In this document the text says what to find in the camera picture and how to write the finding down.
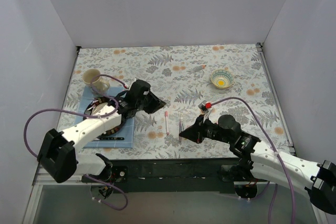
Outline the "purple marker pen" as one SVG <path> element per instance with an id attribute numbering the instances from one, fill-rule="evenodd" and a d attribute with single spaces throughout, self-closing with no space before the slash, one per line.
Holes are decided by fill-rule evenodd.
<path id="1" fill-rule="evenodd" d="M 183 127 L 182 127 L 182 121 L 181 121 L 181 119 L 179 119 L 179 123 L 178 123 L 179 125 L 179 134 L 183 131 Z"/>

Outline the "white pink marker pen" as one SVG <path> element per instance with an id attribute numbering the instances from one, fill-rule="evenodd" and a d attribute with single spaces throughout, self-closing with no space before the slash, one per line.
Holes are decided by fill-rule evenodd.
<path id="1" fill-rule="evenodd" d="M 170 131 L 169 131 L 169 114 L 168 114 L 168 111 L 165 111 L 165 112 L 164 112 L 164 117 L 165 117 L 165 129 L 166 129 L 166 135 L 169 135 L 169 134 L 170 134 Z"/>

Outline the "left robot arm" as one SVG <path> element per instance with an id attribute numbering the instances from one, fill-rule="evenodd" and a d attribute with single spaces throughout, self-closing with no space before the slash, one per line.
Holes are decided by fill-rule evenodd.
<path id="1" fill-rule="evenodd" d="M 89 109 L 78 124 L 60 132 L 51 129 L 44 137 L 37 160 L 57 183 L 73 175 L 90 175 L 100 182 L 108 181 L 112 175 L 109 159 L 99 153 L 81 156 L 80 150 L 101 135 L 109 136 L 121 129 L 137 112 L 153 114 L 166 105 L 143 80 L 136 80 L 130 89 L 115 97 L 98 100 L 104 102 L 99 111 Z"/>

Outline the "grey orange marker pen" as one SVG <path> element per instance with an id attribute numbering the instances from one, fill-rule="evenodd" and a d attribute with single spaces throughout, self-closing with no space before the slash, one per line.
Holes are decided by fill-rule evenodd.
<path id="1" fill-rule="evenodd" d="M 195 72 L 201 71 L 201 70 L 205 69 L 205 67 L 206 67 L 206 65 L 200 65 L 200 66 L 194 67 L 190 70 L 190 73 L 195 73 Z"/>

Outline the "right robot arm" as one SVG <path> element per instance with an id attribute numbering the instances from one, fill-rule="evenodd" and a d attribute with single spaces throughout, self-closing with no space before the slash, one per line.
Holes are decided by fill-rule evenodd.
<path id="1" fill-rule="evenodd" d="M 200 115 L 179 136 L 197 144 L 205 138 L 227 143 L 239 158 L 236 170 L 242 180 L 263 179 L 288 187 L 308 197 L 320 210 L 335 214 L 334 163 L 311 162 L 274 150 L 265 141 L 244 132 L 231 115 L 220 116 L 217 123 Z"/>

